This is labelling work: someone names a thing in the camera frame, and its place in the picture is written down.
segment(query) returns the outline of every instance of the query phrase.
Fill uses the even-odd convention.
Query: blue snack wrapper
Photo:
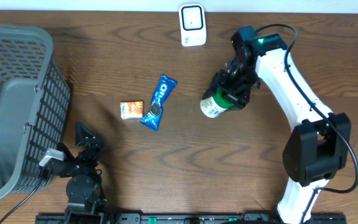
[[[162,105],[167,100],[169,94],[178,84],[177,81],[168,78],[166,75],[161,75],[160,81],[154,90],[152,101],[150,103],[150,111],[140,121],[143,125],[158,131],[158,126],[162,117]]]

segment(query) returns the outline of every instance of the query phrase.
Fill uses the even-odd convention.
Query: wooden table
[[[358,15],[207,13],[204,46],[180,43],[177,13],[0,11],[0,23],[39,26],[54,39],[54,57],[73,84],[64,143],[73,151],[76,121],[106,138],[101,161],[110,205],[144,213],[241,213],[272,210],[287,183],[282,151],[287,119],[269,89],[252,91],[242,111],[209,119],[200,99],[212,75],[232,58],[230,36],[242,26],[287,23],[299,30],[293,58],[318,96],[352,121],[358,156]],[[291,32],[278,31],[286,41]],[[144,100],[148,110],[161,74],[178,81],[164,105],[160,130],[121,120],[119,102]],[[350,157],[329,186],[354,180]],[[69,179],[56,178],[6,223],[33,223],[40,213],[62,213]],[[0,218],[25,195],[0,201]],[[322,192],[314,212],[343,212],[358,223],[358,188]]]

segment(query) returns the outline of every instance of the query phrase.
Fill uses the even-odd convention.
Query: white wall
[[[208,12],[358,13],[356,0],[199,0]],[[183,0],[0,0],[0,9],[177,11]]]

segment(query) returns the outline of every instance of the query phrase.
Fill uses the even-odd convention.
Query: can label
[[[217,116],[219,116],[219,114],[227,110],[226,108],[218,106],[215,103],[213,96],[205,100],[201,100],[200,107],[205,116],[209,118],[216,118]]]

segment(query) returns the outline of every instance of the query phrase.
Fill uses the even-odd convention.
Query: gray basket
[[[52,52],[43,29],[0,25],[0,199],[33,190],[42,154],[62,140],[70,90]]]

